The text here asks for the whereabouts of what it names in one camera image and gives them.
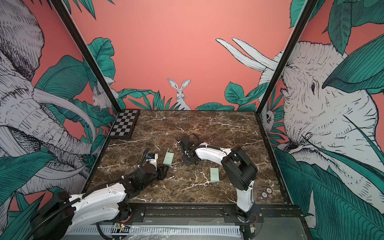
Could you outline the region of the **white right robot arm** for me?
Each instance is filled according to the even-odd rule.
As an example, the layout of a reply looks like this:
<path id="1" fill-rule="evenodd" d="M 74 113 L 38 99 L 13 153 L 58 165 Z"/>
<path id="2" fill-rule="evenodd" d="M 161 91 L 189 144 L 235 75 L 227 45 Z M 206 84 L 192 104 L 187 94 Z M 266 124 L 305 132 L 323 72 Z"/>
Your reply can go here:
<path id="1" fill-rule="evenodd" d="M 253 188 L 258 168 L 246 152 L 239 146 L 231 149 L 219 148 L 189 135 L 178 140 L 186 166 L 207 160 L 219 164 L 225 170 L 230 183 L 237 189 L 237 208 L 242 213 L 249 213 L 254 206 Z"/>

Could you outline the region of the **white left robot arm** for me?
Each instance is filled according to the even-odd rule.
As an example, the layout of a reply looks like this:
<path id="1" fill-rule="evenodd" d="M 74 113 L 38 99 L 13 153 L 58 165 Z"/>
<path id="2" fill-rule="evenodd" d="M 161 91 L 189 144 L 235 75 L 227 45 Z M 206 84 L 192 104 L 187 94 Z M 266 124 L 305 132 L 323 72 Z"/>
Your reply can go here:
<path id="1" fill-rule="evenodd" d="M 138 169 L 118 180 L 85 194 L 55 194 L 32 216 L 32 230 L 25 238 L 60 240 L 72 230 L 113 220 L 129 207 L 130 199 L 153 182 L 163 180 L 168 170 L 169 166 L 157 164 L 156 154 L 145 154 Z"/>

